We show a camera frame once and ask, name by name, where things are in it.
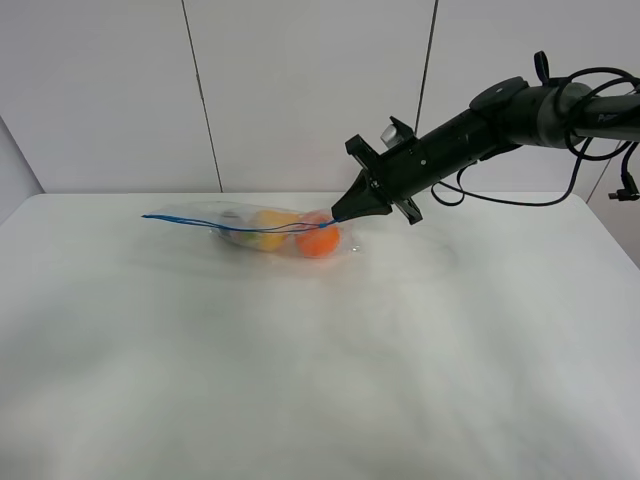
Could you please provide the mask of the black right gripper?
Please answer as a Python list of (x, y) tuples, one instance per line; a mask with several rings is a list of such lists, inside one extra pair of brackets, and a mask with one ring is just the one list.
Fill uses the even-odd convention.
[(397, 208), (411, 225), (422, 220), (412, 196), (426, 188), (427, 155), (413, 129), (391, 116), (403, 141), (380, 154), (363, 137), (345, 143), (346, 152), (361, 167), (353, 184), (331, 207), (334, 220), (346, 222), (368, 216), (385, 216)]

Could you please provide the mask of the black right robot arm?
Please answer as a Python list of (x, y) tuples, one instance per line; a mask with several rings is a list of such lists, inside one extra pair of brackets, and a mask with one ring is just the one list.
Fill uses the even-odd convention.
[(639, 141), (639, 97), (603, 97), (567, 78), (531, 86), (514, 77), (478, 96), (469, 107), (423, 137), (397, 118), (376, 152), (361, 136), (346, 151), (361, 166), (349, 190), (332, 207), (337, 221), (388, 215), (398, 209), (411, 224), (422, 219), (414, 195), (478, 161), (522, 146), (575, 151), (588, 139)]

